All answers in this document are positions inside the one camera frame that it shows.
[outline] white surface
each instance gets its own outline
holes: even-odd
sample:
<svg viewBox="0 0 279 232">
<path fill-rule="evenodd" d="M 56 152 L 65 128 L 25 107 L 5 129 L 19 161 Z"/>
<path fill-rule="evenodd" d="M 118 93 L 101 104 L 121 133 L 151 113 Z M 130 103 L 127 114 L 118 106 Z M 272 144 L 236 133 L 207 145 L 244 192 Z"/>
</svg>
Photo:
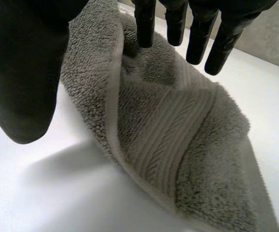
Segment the white surface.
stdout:
<svg viewBox="0 0 279 232">
<path fill-rule="evenodd" d="M 165 36 L 165 22 L 158 19 L 155 30 Z M 177 48 L 182 56 L 188 36 L 186 30 Z M 279 220 L 279 67 L 234 50 L 211 78 L 251 121 L 251 142 Z M 103 157 L 62 86 L 43 138 L 17 145 L 0 129 L 0 232 L 34 231 L 195 232 Z"/>
</svg>

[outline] terry cloth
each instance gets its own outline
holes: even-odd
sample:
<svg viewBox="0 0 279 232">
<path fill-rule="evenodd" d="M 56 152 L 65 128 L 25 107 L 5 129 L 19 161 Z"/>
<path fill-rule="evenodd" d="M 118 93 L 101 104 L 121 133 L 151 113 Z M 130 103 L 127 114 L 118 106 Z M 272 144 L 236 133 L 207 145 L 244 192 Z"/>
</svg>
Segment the terry cloth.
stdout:
<svg viewBox="0 0 279 232">
<path fill-rule="evenodd" d="M 162 36 L 140 48 L 115 0 L 70 23 L 61 80 L 106 156 L 170 213 L 208 232 L 279 231 L 248 120 Z"/>
</svg>

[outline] gray towel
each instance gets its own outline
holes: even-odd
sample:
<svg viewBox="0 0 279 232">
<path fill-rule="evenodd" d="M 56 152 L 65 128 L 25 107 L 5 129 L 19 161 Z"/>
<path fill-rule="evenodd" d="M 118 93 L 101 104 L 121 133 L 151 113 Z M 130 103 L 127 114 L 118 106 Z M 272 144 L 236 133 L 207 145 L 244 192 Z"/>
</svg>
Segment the gray towel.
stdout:
<svg viewBox="0 0 279 232">
<path fill-rule="evenodd" d="M 115 0 L 91 0 L 71 22 L 61 80 L 105 154 L 170 213 L 203 231 L 279 231 L 240 150 L 248 120 L 160 35 L 140 48 Z"/>
</svg>

